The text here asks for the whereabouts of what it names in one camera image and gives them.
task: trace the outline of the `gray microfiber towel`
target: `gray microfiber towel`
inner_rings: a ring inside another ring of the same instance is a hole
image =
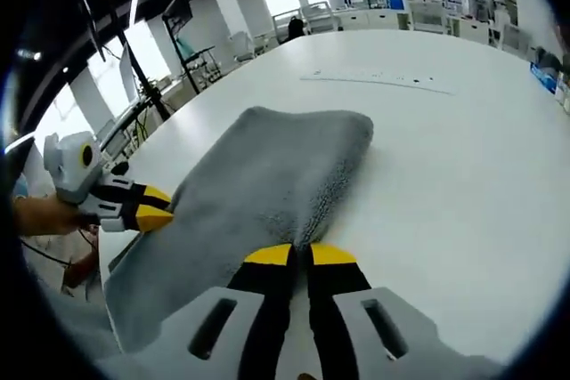
[[[227,285],[248,254],[320,239],[372,130],[350,111],[244,111],[176,190],[174,220],[140,236],[106,282],[123,349],[151,343],[160,321]]]

